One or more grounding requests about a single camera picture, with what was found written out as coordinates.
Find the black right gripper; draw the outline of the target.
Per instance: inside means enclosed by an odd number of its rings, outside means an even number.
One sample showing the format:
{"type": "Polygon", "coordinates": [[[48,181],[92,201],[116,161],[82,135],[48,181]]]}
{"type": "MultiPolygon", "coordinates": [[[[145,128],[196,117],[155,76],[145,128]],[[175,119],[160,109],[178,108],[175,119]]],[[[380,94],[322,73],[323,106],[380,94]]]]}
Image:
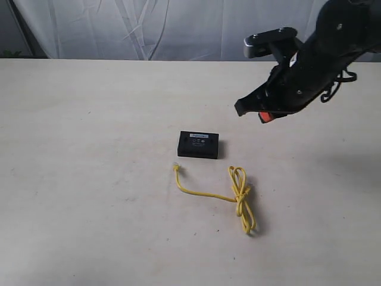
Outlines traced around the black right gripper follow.
{"type": "Polygon", "coordinates": [[[317,97],[326,103],[343,83],[354,81],[353,72],[344,76],[353,61],[353,52],[333,55],[315,45],[305,46],[298,51],[294,65],[238,99],[235,110],[238,116],[257,112],[261,123],[269,123],[273,114],[297,113],[317,97]]]}

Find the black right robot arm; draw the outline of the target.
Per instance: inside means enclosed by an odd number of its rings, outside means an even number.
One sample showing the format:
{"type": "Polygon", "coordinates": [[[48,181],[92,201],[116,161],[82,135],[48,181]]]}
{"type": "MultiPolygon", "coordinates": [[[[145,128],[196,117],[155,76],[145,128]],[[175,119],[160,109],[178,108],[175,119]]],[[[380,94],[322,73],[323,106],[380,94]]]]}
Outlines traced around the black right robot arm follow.
{"type": "Polygon", "coordinates": [[[283,27],[243,43],[247,58],[273,55],[277,65],[235,109],[239,116],[256,112],[268,123],[300,112],[316,98],[326,103],[341,84],[357,80],[348,66],[367,52],[380,53],[380,1],[327,1],[305,42],[294,28],[283,27]]]}

